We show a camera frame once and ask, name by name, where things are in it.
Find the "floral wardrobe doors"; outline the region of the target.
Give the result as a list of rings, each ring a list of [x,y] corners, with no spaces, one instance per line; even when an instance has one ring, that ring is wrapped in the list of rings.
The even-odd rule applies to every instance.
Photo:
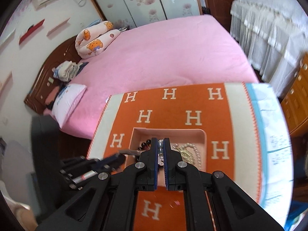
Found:
[[[104,18],[115,28],[202,14],[199,0],[95,0]]]

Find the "wooden headboard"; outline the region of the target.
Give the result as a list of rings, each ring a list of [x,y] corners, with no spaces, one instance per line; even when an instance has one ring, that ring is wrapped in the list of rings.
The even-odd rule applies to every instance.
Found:
[[[53,69],[64,61],[79,63],[81,57],[75,49],[76,36],[73,36],[51,52],[42,64],[30,92],[24,99],[24,104],[39,115],[46,109],[45,100],[52,90],[61,84],[61,81],[53,77]]]

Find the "pearl safety pin brooch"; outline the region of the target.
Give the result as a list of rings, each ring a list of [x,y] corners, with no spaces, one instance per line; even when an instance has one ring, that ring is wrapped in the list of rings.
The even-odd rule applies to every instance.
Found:
[[[119,150],[119,153],[120,154],[123,154],[123,155],[133,155],[133,156],[140,156],[142,151],[140,150],[130,150],[130,149],[121,149]]]

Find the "folded clothes stack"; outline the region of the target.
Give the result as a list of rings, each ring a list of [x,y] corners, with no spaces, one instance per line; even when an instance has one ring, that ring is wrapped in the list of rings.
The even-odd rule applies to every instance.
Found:
[[[75,62],[66,60],[53,68],[52,71],[55,79],[61,80],[62,82],[70,82],[77,76],[79,66]]]

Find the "red wall shelf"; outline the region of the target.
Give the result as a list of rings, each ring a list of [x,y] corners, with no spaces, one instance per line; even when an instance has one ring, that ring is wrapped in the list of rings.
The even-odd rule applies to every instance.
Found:
[[[27,31],[25,31],[19,38],[18,44],[21,45],[31,34],[33,34],[36,30],[38,30],[41,26],[43,26],[45,19],[39,21],[36,24],[31,25]]]

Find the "beige wall shelf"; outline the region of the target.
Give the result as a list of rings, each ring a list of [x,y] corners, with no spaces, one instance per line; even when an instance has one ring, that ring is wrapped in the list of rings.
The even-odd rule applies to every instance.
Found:
[[[70,20],[70,17],[61,21],[60,23],[58,23],[56,26],[54,26],[53,28],[51,28],[46,36],[49,37],[52,33],[54,33],[57,29],[61,28],[63,25],[65,25],[66,23],[68,23],[68,21]]]

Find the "bear print rolled quilt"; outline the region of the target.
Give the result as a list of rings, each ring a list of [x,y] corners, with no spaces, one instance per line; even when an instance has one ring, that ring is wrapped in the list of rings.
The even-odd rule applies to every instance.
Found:
[[[120,35],[120,30],[113,28],[113,23],[103,21],[82,30],[76,37],[75,49],[82,59],[97,56]]]

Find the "pink jewelry tray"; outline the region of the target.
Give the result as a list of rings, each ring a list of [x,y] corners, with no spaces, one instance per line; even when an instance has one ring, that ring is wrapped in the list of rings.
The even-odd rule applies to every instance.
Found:
[[[201,129],[134,128],[124,170],[127,184],[137,191],[155,191],[163,170],[168,191],[194,193],[206,189],[206,134]]]

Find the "blue white paper sheet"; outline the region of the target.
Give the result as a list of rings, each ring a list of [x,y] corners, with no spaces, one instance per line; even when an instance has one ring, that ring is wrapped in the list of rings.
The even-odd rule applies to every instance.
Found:
[[[293,189],[292,145],[285,116],[271,85],[246,84],[259,133],[262,186],[258,204],[282,227]]]

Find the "white lace covered furniture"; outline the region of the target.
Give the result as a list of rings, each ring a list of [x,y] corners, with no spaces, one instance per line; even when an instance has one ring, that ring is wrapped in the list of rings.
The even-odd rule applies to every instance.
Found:
[[[279,98],[307,52],[307,14],[297,0],[234,0],[230,34]]]

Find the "white pillow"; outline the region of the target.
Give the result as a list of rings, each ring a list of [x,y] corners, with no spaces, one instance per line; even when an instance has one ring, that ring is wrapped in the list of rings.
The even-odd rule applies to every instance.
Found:
[[[58,94],[52,107],[52,116],[56,119],[60,128],[66,124],[86,89],[86,85],[69,84]]]

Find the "orange H-pattern blanket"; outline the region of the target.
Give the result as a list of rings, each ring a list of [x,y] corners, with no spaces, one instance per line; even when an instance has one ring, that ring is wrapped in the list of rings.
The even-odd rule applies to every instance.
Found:
[[[204,84],[132,91],[108,98],[87,156],[135,150],[151,138],[184,146],[198,169],[222,171],[260,200],[262,159],[250,84]]]

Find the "wooden dresser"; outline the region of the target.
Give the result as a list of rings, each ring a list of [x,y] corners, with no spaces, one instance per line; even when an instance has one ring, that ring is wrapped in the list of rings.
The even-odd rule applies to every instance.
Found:
[[[300,62],[300,69],[291,89],[281,102],[291,137],[307,134],[308,121],[308,70],[307,53]]]

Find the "pink bed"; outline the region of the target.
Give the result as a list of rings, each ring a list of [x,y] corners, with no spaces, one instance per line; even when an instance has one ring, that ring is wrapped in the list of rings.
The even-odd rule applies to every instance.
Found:
[[[93,137],[111,95],[176,85],[258,82],[241,47],[211,15],[122,32],[104,52],[85,62],[73,83],[87,89],[63,132],[86,139]]]

